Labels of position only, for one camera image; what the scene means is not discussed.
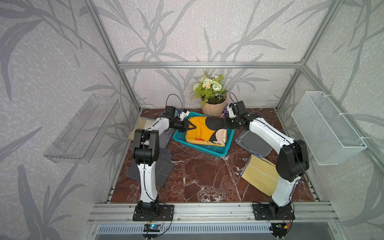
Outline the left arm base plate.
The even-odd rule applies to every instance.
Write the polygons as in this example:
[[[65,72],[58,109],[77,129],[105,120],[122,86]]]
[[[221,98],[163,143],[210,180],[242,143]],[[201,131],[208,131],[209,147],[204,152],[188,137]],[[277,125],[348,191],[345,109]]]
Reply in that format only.
[[[134,211],[133,221],[172,221],[174,205],[160,204],[159,202],[144,203],[140,201]]]

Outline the dark grey checked pillowcase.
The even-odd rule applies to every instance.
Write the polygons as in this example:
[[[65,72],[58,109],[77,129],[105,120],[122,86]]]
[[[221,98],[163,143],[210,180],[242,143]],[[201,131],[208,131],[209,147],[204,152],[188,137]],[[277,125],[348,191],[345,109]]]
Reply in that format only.
[[[160,148],[160,155],[155,167],[155,179],[156,186],[162,188],[168,179],[174,164],[171,162],[172,150]],[[140,173],[135,160],[131,161],[131,165],[128,171],[125,173],[125,177],[140,180]]]

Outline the yellow Mickey Mouse pillowcase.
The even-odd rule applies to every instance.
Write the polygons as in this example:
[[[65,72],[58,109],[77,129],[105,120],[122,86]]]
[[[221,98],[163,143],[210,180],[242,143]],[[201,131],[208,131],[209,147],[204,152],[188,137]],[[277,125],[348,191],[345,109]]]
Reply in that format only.
[[[191,117],[189,121],[197,128],[187,131],[186,142],[195,145],[224,147],[227,141],[227,129],[224,118]]]

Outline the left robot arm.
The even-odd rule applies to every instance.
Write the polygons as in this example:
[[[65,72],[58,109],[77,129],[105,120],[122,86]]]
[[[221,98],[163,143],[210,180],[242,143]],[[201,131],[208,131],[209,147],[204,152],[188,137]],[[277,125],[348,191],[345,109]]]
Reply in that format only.
[[[188,119],[160,116],[147,129],[135,130],[132,157],[140,172],[140,210],[154,210],[159,206],[155,167],[160,155],[160,135],[168,129],[186,132],[195,128]]]

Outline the plain grey pillowcase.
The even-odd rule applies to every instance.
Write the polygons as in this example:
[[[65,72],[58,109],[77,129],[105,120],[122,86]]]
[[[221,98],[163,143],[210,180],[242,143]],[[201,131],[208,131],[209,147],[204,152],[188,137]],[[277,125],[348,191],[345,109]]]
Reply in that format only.
[[[241,133],[235,139],[235,142],[247,152],[261,159],[265,158],[273,149],[260,136],[251,131]]]

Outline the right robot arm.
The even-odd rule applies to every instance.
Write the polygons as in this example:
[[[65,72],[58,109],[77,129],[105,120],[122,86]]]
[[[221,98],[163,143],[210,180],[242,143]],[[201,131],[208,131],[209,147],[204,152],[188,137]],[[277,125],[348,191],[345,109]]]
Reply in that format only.
[[[227,129],[243,127],[261,137],[277,153],[276,164],[279,179],[277,188],[270,197],[270,209],[277,211],[289,208],[296,184],[310,168],[308,147],[303,140],[294,140],[276,130],[264,118],[248,114],[243,117],[225,118]]]

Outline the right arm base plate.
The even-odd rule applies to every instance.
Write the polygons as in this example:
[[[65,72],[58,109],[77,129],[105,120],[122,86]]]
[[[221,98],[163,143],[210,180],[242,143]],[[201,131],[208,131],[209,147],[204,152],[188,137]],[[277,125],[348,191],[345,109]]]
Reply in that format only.
[[[279,207],[275,203],[261,204],[259,202],[252,203],[253,214],[257,221],[272,220],[295,220],[292,203],[284,207]]]

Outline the yellow-green pillowcase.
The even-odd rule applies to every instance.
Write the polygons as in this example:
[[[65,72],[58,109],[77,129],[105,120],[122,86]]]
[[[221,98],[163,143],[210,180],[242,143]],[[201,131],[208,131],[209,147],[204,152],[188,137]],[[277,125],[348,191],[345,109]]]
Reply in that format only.
[[[268,197],[271,197],[275,192],[279,179],[276,165],[267,159],[260,159],[255,155],[251,155],[241,176]]]

